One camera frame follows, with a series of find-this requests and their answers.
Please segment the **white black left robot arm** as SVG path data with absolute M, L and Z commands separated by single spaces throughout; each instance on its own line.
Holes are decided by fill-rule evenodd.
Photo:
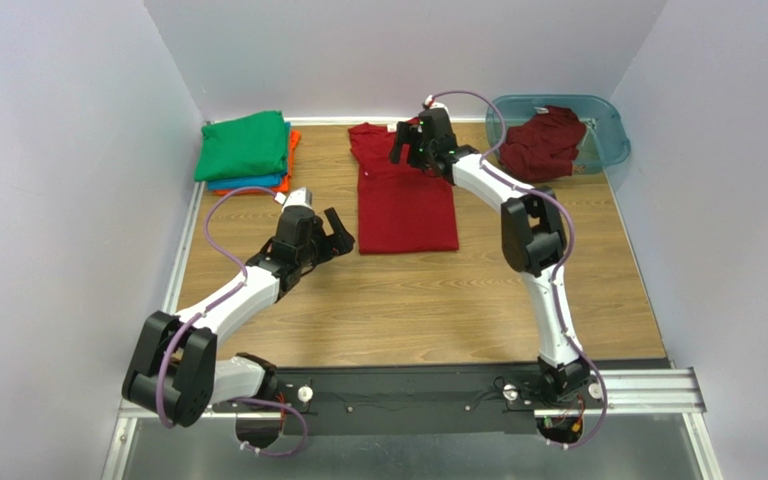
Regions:
M 219 347 L 354 244 L 335 209 L 318 215 L 306 205 L 284 208 L 275 234 L 232 280 L 191 307 L 156 311 L 145 320 L 122 383 L 123 399 L 173 428 L 191 426 L 213 404 L 273 392 L 271 363 L 249 354 L 220 361 Z

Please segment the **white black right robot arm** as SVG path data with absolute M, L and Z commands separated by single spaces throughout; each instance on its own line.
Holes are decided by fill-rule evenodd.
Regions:
M 475 148 L 459 144 L 442 107 L 396 123 L 394 133 L 391 163 L 442 178 L 499 214 L 503 257 L 527 288 L 538 328 L 538 391 L 552 403 L 574 395 L 588 382 L 591 368 L 565 291 L 564 269 L 574 245 L 569 213 L 552 189 L 520 182 Z

